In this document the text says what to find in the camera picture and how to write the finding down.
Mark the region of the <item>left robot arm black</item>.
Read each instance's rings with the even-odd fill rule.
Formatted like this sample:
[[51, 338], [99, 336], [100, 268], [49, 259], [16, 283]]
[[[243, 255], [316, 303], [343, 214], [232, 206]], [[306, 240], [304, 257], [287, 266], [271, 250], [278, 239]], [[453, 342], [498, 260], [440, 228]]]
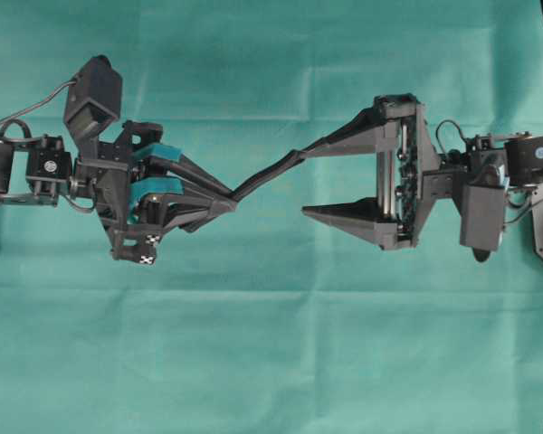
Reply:
[[115, 260], [151, 265], [172, 230], [191, 232], [235, 210], [234, 192], [174, 146], [163, 128], [128, 121], [113, 141], [97, 138], [73, 156], [62, 137], [0, 130], [0, 205], [54, 207], [61, 199], [94, 212]]

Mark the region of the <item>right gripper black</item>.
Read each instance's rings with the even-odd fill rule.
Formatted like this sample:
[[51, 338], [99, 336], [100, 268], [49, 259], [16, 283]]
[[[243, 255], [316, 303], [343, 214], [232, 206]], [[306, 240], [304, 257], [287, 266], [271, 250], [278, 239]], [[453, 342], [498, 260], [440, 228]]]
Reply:
[[375, 97], [371, 107], [362, 109], [346, 125], [302, 152], [304, 158], [312, 158], [374, 154], [396, 148], [396, 220], [382, 216], [375, 197], [353, 203], [304, 206], [302, 213], [382, 250], [416, 246], [435, 202], [450, 197], [452, 189], [427, 185], [432, 180], [441, 182], [448, 167], [431, 141], [424, 105], [414, 95]]

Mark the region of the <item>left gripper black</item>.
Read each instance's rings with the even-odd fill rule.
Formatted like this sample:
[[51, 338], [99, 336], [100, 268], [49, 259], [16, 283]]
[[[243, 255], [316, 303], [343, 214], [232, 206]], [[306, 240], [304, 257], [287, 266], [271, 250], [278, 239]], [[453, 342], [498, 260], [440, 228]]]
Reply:
[[[160, 141], [162, 136], [163, 127], [159, 124], [127, 121], [112, 142], [91, 137], [75, 143], [78, 157], [74, 175], [86, 184], [76, 189], [76, 195], [94, 199], [95, 211], [115, 260], [151, 265], [157, 257], [148, 226], [137, 228], [129, 223], [129, 203], [131, 181], [136, 177], [132, 174], [133, 154]], [[179, 148], [153, 145], [150, 163], [215, 192], [154, 193], [158, 201], [153, 209], [154, 233], [168, 233], [177, 227], [192, 232], [222, 214], [235, 211], [237, 202], [226, 197], [231, 189], [187, 158]]]

